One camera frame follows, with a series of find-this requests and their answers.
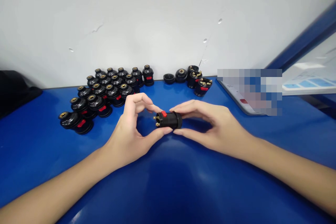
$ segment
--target fingernail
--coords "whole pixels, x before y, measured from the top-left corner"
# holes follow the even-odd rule
[[[176,135],[182,135],[182,130],[180,130],[180,129],[176,129],[176,130],[174,130],[174,132],[173,132],[174,134],[176,134]]]
[[[173,129],[168,127],[167,129],[164,130],[163,133],[166,135],[166,134],[168,134],[168,133],[170,133],[172,131],[173,131]]]

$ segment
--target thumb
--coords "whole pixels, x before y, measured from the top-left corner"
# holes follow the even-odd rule
[[[189,138],[191,140],[194,140],[195,142],[198,142],[202,145],[204,145],[206,142],[206,135],[204,133],[183,128],[183,129],[176,129],[174,130],[174,134],[176,135],[182,135],[185,136],[186,138]]]
[[[160,140],[164,135],[172,132],[173,129],[170,127],[157,128],[153,130],[148,136],[145,137],[145,141],[151,146]]]

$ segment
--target black plastic socket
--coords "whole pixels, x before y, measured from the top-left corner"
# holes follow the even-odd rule
[[[106,89],[103,85],[100,85],[99,83],[93,85],[93,89],[92,89],[93,94],[97,95],[97,96],[100,96],[101,98],[106,100],[106,102],[108,104],[111,104],[110,103],[111,101],[107,99],[105,91],[106,91]]]
[[[116,70],[114,70],[113,68],[108,68],[107,69],[107,73],[106,73],[106,75],[108,76],[108,77],[112,77],[113,75],[116,75],[117,74],[117,71]]]
[[[99,83],[99,80],[93,77],[92,75],[89,75],[88,77],[86,77],[86,79],[87,79],[87,85],[89,86],[89,88],[92,88],[94,84]]]
[[[87,98],[90,109],[97,111],[98,115],[102,118],[108,117],[112,113],[112,107],[106,103],[105,99],[97,95],[90,95]]]
[[[123,79],[119,78],[118,75],[113,75],[111,77],[111,84],[117,88],[120,88],[121,84],[125,83]]]
[[[157,113],[155,117],[156,127],[170,127],[173,130],[182,127],[182,116],[180,113],[166,113],[165,111],[161,111]]]
[[[99,79],[99,77],[102,76],[102,75],[106,75],[106,72],[101,70],[100,68],[97,68],[95,70],[95,72],[96,72],[95,76],[96,76],[97,79]]]
[[[92,89],[84,86],[78,87],[77,90],[78,90],[78,97],[80,98],[86,98],[92,94]]]
[[[105,94],[114,107],[121,107],[125,104],[125,99],[121,97],[119,88],[110,84],[105,89]]]
[[[175,81],[177,83],[184,83],[187,79],[187,71],[184,70],[183,68],[179,69],[176,71],[175,74]]]
[[[142,80],[142,72],[139,71],[137,67],[133,67],[131,74],[134,76],[134,78],[138,82],[139,88],[141,88],[144,85],[144,81]]]
[[[140,88],[138,86],[137,80],[133,77],[132,74],[126,75],[126,84],[133,88],[135,93],[140,93]]]
[[[198,71],[198,70],[199,70],[198,66],[195,66],[195,65],[188,66],[187,81],[189,80],[189,76],[191,72]]]
[[[202,71],[191,72],[187,83],[188,88],[194,89],[197,85],[197,82],[199,82],[202,77]]]
[[[93,127],[93,121],[84,119],[82,115],[77,112],[65,111],[58,116],[61,120],[60,124],[65,129],[74,130],[79,135],[88,133]]]
[[[125,79],[126,79],[126,75],[128,75],[128,72],[127,72],[124,68],[118,68],[118,73],[117,73],[117,75],[118,75],[121,79],[125,80]]]
[[[171,85],[175,82],[175,76],[173,74],[170,74],[170,73],[166,73],[164,76],[163,76],[163,80]]]
[[[201,78],[195,87],[194,94],[197,95],[198,97],[203,97],[209,88],[212,86],[212,80],[206,79],[206,78]]]
[[[146,86],[154,85],[153,74],[154,72],[150,65],[145,65],[145,68],[142,70],[142,75]]]
[[[102,85],[102,86],[106,86],[108,84],[111,84],[111,78],[108,77],[107,75],[101,75],[99,77],[99,83]]]
[[[96,111],[92,111],[85,98],[74,97],[70,100],[73,111],[81,114],[84,119],[93,119],[97,116]]]
[[[128,86],[126,83],[120,86],[120,95],[125,100],[128,95],[133,95],[133,94],[135,94],[135,92],[131,86]]]

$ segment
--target black bag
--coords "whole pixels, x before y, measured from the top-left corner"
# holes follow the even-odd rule
[[[16,71],[0,71],[0,83],[0,118],[42,94],[42,89],[28,87]]]

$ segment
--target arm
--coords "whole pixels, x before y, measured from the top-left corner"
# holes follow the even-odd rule
[[[98,181],[145,155],[154,143],[172,131],[168,127],[158,128],[148,136],[141,136],[136,121],[138,113],[145,108],[149,112],[161,111],[144,93],[128,96],[124,113],[107,143],[75,166],[1,208],[1,223],[55,223]]]
[[[191,100],[171,108],[170,111],[181,113],[182,118],[202,118],[213,126],[206,133],[176,129],[175,134],[257,166],[336,217],[335,170],[252,136],[226,107]]]

